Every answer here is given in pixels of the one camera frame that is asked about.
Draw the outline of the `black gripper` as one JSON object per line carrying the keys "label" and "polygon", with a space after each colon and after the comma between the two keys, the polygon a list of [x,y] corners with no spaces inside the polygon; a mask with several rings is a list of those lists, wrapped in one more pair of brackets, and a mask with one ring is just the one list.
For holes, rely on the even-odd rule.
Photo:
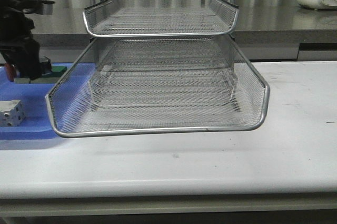
{"label": "black gripper", "polygon": [[1,0],[1,54],[23,76],[35,80],[42,75],[39,43],[32,37],[34,22],[24,10],[34,11],[36,0]]}

